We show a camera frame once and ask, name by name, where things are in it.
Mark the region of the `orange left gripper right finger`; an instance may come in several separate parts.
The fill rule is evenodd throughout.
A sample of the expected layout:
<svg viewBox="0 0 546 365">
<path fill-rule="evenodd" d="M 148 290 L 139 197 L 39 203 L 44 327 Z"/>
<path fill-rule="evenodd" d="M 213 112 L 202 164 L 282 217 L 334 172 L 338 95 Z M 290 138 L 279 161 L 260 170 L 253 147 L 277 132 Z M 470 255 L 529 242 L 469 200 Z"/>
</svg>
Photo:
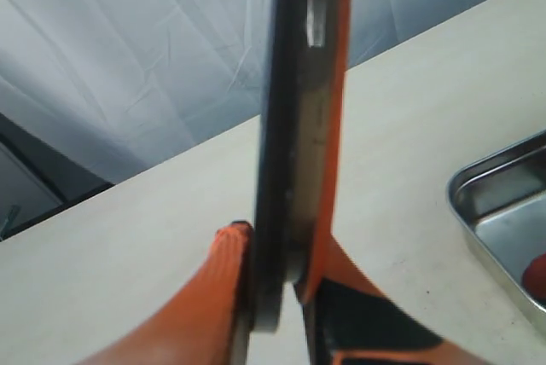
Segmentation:
<svg viewBox="0 0 546 365">
<path fill-rule="evenodd" d="M 407 315 L 351 261 L 332 235 L 312 242 L 304 287 L 312 364 L 467 364 L 467 351 Z"/>
</svg>

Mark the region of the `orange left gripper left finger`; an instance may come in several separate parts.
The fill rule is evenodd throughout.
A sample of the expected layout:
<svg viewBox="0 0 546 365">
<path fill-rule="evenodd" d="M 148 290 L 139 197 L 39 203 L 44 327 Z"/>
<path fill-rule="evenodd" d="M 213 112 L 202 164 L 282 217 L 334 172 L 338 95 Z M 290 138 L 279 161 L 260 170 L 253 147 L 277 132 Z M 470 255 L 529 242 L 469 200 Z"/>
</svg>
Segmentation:
<svg viewBox="0 0 546 365">
<path fill-rule="evenodd" d="M 215 234 L 205 262 L 160 310 L 85 364 L 243 364 L 251 321 L 247 266 L 252 226 Z"/>
</svg>

